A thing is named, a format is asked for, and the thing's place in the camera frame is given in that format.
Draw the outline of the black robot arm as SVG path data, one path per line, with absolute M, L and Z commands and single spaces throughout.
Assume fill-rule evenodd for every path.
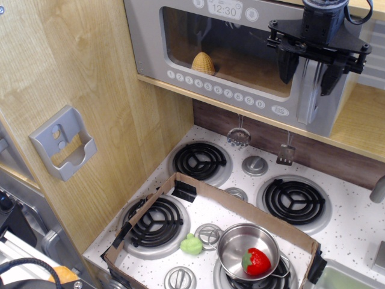
M 351 34 L 345 22 L 363 25 L 373 14 L 370 11 L 353 20 L 348 1 L 304 1 L 300 20 L 271 20 L 268 46 L 277 53 L 280 79 L 288 83 L 294 76 L 299 58 L 314 60 L 327 66 L 321 80 L 321 95 L 329 95 L 344 74 L 363 72 L 372 46 Z

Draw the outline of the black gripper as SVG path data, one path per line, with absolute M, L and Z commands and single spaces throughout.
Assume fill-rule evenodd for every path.
M 276 48 L 280 79 L 288 84 L 294 77 L 298 59 L 304 57 L 323 64 L 321 96 L 342 96 L 347 73 L 362 73 L 371 46 L 352 35 L 345 21 L 362 25 L 372 17 L 372 6 L 362 19 L 353 19 L 347 5 L 306 5 L 297 20 L 269 22 L 269 46 Z

